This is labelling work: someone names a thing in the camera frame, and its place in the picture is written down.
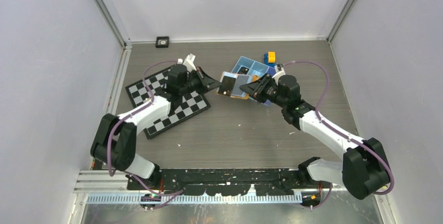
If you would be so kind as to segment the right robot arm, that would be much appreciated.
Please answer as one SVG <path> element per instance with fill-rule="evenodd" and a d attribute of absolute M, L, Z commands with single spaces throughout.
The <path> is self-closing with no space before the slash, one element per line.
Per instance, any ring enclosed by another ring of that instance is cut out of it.
<path fill-rule="evenodd" d="M 288 124 L 313 136 L 341 159 L 331 162 L 314 158 L 302 164 L 298 173 L 302 186 L 309 188 L 326 181 L 344 186 L 356 199 L 393 190 L 394 176 L 382 143 L 351 134 L 325 118 L 302 99 L 294 76 L 267 74 L 240 89 L 258 102 L 270 101 L 281 107 Z"/>

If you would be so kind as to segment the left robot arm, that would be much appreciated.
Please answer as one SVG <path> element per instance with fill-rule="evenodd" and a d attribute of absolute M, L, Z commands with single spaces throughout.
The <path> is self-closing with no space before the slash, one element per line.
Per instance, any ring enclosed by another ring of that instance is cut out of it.
<path fill-rule="evenodd" d="M 126 113 L 107 113 L 101 118 L 90 149 L 91 156 L 107 164 L 110 176 L 116 171 L 134 174 L 147 189 L 155 189 L 160 183 L 160 175 L 154 172 L 157 165 L 136 153 L 138 134 L 171 114 L 181 105 L 183 96 L 193 92 L 203 95 L 220 86 L 220 81 L 199 66 L 172 65 L 163 86 L 150 93 L 147 102 Z"/>

